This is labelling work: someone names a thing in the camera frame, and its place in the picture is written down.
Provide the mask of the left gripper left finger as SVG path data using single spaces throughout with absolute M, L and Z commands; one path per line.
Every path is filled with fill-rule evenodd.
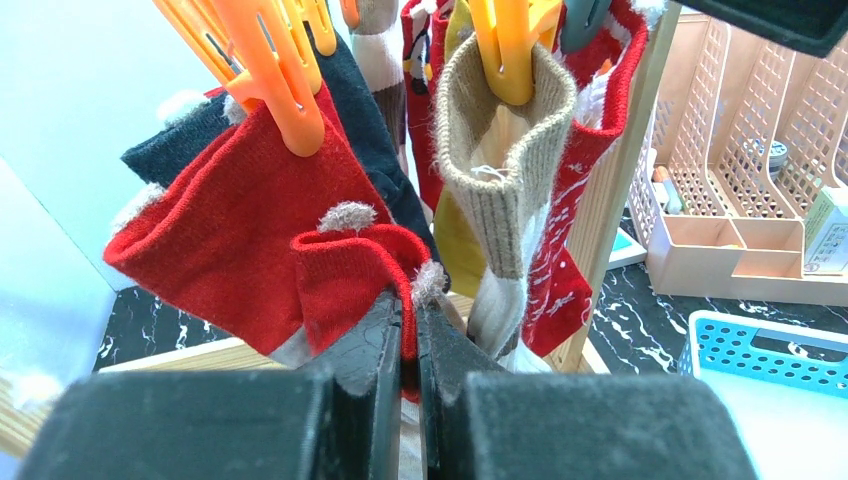
M 364 317 L 301 370 L 314 382 L 303 479 L 395 479 L 399 466 L 401 302 L 381 292 Z

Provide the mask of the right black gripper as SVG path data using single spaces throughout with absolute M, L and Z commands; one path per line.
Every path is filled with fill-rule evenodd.
M 763 39 L 817 58 L 847 32 L 847 0 L 677 0 Z

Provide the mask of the white sock hanger with clips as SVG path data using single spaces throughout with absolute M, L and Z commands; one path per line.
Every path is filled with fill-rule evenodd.
M 168 183 L 230 128 L 252 113 L 272 114 L 274 108 L 254 90 L 250 73 L 238 68 L 237 57 L 229 53 L 229 38 L 208 2 L 160 1 L 157 6 L 222 82 L 220 89 L 207 93 L 174 95 L 163 105 L 168 115 L 163 130 L 123 154 L 126 165 L 136 171 L 150 168 L 153 180 Z M 303 23 L 292 30 L 292 46 L 298 52 L 292 64 L 314 95 L 298 97 L 288 89 L 286 76 L 280 76 L 277 85 L 288 101 L 284 126 L 278 126 L 276 118 L 266 122 L 272 139 L 315 153 L 329 146 L 330 134 L 336 131 L 365 170 L 398 168 L 389 132 L 350 50 L 335 40 L 332 55 L 322 55 L 312 45 L 316 37 L 310 27 Z

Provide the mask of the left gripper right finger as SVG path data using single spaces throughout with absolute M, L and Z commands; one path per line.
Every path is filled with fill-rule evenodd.
M 452 324 L 457 310 L 445 298 L 417 308 L 419 418 L 427 479 L 477 479 L 465 381 L 471 373 L 505 369 Z

